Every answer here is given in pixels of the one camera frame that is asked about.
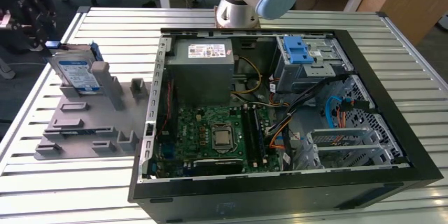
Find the ram slot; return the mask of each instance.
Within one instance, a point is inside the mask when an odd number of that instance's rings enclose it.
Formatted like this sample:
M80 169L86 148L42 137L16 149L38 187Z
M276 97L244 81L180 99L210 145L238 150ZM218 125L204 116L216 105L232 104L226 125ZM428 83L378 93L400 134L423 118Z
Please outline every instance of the ram slot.
M262 154L263 163L266 164L268 162L267 159L266 159L267 150L264 149L262 122L260 122L260 119L259 119L259 113L258 113L256 108L254 108L254 117L255 117L255 122L256 122L256 127L258 127L258 141L259 141L260 154Z
M259 144L258 120L255 113L256 110L254 108L242 108L247 162L250 166L259 167L263 162L263 157Z

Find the open computer tower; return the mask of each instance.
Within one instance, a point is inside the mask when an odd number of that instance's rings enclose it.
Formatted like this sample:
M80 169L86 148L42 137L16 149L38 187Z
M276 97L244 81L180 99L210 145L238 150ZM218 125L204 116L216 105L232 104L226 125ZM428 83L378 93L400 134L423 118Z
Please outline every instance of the open computer tower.
M162 34L130 189L158 223L363 208L443 178L347 31Z

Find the blue drive bay latch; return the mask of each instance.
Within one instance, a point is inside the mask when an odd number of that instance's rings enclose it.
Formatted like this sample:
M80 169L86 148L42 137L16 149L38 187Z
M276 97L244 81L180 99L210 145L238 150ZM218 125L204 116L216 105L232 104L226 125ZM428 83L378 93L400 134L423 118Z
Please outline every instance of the blue drive bay latch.
M312 64L314 57L308 54L308 45L303 42L302 37L284 37L286 49L290 54L290 62L292 64Z

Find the aluminum slotted table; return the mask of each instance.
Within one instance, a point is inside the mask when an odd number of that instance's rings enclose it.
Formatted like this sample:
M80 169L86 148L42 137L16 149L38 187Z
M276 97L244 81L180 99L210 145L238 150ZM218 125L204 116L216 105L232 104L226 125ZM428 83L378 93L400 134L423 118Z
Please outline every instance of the aluminum slotted table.
M346 29L446 179L366 209L231 220L234 223L447 223L448 85L387 17L290 12L263 28ZM211 9L80 8L63 42L100 45L120 81L152 80L162 27L214 27ZM38 161L35 147L62 92L47 65L0 143L0 223L154 223L128 203L134 157Z

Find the label sticker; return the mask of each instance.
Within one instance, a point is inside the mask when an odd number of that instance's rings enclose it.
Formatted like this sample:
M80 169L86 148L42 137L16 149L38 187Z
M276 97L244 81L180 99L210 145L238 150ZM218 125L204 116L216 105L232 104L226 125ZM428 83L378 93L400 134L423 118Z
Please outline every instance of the label sticker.
M283 160L290 164L291 163L291 157L287 153L283 154Z
M60 61L60 69L74 87L80 91L96 91L100 85L90 71L90 65L83 60Z
M276 85L274 83L270 83L270 91L275 93Z
M188 46L188 58L226 57L224 44L194 44Z
M323 56L320 51L310 51L310 56Z

